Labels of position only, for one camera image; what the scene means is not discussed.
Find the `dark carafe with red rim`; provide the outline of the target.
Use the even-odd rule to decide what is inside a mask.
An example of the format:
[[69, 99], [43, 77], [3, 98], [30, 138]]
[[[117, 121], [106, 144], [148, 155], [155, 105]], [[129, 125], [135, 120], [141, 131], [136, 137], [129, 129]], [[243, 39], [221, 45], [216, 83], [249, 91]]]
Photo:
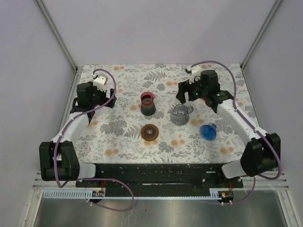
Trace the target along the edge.
[[141, 113], [144, 116], [151, 116], [156, 112], [155, 97], [156, 95], [152, 92], [143, 92], [141, 94]]

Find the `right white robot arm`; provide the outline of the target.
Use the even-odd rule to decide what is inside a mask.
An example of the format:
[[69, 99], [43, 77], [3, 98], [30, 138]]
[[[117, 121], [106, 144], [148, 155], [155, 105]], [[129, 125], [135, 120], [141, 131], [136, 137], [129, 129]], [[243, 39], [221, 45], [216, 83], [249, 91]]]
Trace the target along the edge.
[[188, 67], [189, 79], [178, 84], [177, 100], [186, 101], [203, 99], [205, 104], [222, 117], [235, 130], [245, 145], [239, 160], [222, 166], [215, 181], [221, 187], [228, 186], [232, 179], [240, 176], [260, 176], [277, 168], [275, 178], [281, 175], [280, 149], [281, 139], [276, 133], [269, 134], [258, 127], [236, 104], [235, 96], [221, 90], [215, 70], [202, 70]]

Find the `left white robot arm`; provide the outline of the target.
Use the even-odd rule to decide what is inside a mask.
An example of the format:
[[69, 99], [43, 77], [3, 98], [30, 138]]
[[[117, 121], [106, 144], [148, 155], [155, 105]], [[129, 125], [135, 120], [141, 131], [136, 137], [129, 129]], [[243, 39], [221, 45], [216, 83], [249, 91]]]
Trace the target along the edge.
[[39, 146], [40, 170], [44, 181], [55, 181], [59, 188], [82, 178], [86, 178], [93, 187], [101, 185], [103, 176], [96, 171], [96, 165], [81, 163], [74, 145], [98, 109], [114, 107], [115, 94], [116, 85], [110, 89], [110, 97], [107, 97], [107, 90], [102, 83], [87, 82], [77, 85], [77, 96], [67, 123], [51, 141], [42, 142]]

